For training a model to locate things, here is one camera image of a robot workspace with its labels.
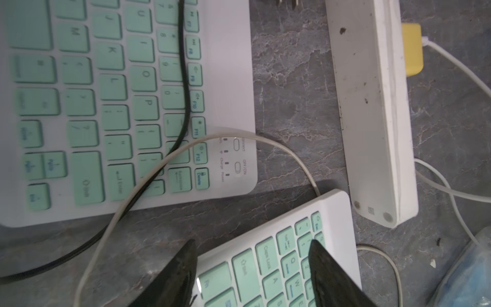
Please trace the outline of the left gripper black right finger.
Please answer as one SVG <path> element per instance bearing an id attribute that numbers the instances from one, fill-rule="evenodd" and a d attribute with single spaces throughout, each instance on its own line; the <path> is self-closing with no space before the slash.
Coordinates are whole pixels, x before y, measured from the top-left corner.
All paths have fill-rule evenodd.
<path id="1" fill-rule="evenodd" d="M 317 240 L 311 241 L 308 260 L 317 306 L 375 306 Z"/>

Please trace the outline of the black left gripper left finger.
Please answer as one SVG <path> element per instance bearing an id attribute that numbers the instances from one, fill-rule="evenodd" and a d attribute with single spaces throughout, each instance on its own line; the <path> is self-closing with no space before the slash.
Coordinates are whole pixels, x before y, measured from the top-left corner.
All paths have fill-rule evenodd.
<path id="1" fill-rule="evenodd" d="M 190 239 L 130 306 L 192 306 L 197 264 L 196 243 Z"/>

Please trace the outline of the green keyboard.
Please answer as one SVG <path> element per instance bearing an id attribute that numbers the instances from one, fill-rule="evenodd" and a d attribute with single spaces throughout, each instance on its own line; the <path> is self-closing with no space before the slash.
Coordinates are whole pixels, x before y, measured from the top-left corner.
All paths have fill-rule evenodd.
<path id="1" fill-rule="evenodd" d="M 247 1 L 2 1 L 1 224 L 114 213 L 169 153 L 136 210 L 257 183 Z"/>
<path id="2" fill-rule="evenodd" d="M 200 255 L 193 306 L 314 306 L 312 240 L 360 286 L 350 207 L 335 189 Z"/>

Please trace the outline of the white power strip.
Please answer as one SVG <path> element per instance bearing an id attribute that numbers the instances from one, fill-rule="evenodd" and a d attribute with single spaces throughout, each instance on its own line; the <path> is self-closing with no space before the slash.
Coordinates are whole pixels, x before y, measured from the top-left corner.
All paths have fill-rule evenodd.
<path id="1" fill-rule="evenodd" d="M 349 181 L 358 214 L 387 228 L 419 211 L 398 1 L 327 1 Z"/>

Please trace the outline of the bag of gloves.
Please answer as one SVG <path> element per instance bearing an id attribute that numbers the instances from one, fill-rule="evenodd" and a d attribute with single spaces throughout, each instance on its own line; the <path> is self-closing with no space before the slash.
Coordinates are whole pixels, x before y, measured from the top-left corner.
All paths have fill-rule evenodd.
<path id="1" fill-rule="evenodd" d="M 490 227 L 470 242 L 443 278 L 428 306 L 490 306 Z"/>

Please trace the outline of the yellow USB charger cube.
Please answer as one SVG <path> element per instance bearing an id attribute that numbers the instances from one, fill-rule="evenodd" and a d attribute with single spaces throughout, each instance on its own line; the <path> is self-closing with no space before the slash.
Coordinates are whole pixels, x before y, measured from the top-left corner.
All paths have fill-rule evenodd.
<path id="1" fill-rule="evenodd" d="M 419 74 L 424 67 L 423 36 L 417 23 L 403 23 L 405 73 L 407 77 Z"/>

